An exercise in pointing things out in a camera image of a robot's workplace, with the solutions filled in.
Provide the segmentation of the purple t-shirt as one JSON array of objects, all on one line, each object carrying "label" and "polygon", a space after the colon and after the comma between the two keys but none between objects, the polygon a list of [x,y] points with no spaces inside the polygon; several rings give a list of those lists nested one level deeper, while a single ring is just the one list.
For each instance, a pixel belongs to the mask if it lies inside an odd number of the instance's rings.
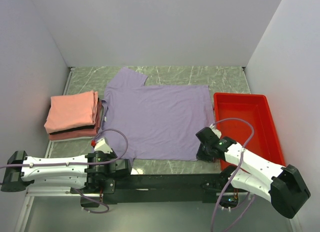
[{"label": "purple t-shirt", "polygon": [[206,85],[146,85],[122,68],[104,91],[102,136],[125,159],[195,161],[196,133],[214,122]]}]

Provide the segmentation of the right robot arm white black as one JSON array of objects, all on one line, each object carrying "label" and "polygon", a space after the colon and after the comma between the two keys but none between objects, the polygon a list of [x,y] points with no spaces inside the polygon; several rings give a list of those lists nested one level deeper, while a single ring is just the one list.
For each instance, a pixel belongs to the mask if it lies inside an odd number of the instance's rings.
[{"label": "right robot arm white black", "polygon": [[229,163],[215,187],[230,192],[245,190],[269,201],[282,216],[292,219],[311,197],[299,170],[293,165],[270,162],[229,137],[219,138],[210,127],[197,132],[198,159],[222,159]]}]

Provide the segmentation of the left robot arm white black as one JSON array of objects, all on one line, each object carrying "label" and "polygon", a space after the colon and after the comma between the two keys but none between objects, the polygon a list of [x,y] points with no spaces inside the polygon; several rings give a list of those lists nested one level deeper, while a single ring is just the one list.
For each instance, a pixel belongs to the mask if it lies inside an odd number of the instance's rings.
[{"label": "left robot arm white black", "polygon": [[2,192],[21,192],[28,186],[70,187],[84,193],[95,193],[115,179],[130,175],[128,159],[120,159],[114,152],[96,151],[68,158],[36,158],[25,151],[16,151],[4,166],[0,184]]}]

